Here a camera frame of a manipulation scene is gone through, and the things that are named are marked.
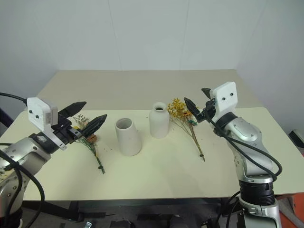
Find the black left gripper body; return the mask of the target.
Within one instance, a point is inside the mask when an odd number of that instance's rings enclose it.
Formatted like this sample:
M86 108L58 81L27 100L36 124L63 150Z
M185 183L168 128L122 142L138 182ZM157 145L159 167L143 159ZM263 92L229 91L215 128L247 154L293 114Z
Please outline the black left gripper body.
M58 122L51 126L53 134L64 143L64 145L71 144L78 140L82 133L80 130L72 127L72 122L63 115L58 115Z

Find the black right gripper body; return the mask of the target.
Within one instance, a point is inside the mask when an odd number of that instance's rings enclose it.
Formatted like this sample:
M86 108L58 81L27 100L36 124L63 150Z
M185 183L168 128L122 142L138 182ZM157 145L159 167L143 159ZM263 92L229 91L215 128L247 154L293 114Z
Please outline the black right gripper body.
M206 102L206 106L202 109L202 111L199 111L198 123L201 123L203 121L210 122L215 113L215 99L211 99Z

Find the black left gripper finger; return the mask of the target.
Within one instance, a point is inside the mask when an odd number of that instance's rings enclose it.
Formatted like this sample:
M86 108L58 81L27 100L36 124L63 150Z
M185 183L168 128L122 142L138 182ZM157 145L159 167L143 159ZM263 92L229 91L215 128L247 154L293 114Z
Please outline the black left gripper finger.
M86 127L82 130L82 136L87 138L94 134L97 130L101 128L101 126L106 121L107 114L101 115L96 117L95 119L91 120Z
M78 112L80 112L85 105L85 101L72 103L61 111L59 111L59 114L63 117L72 117Z

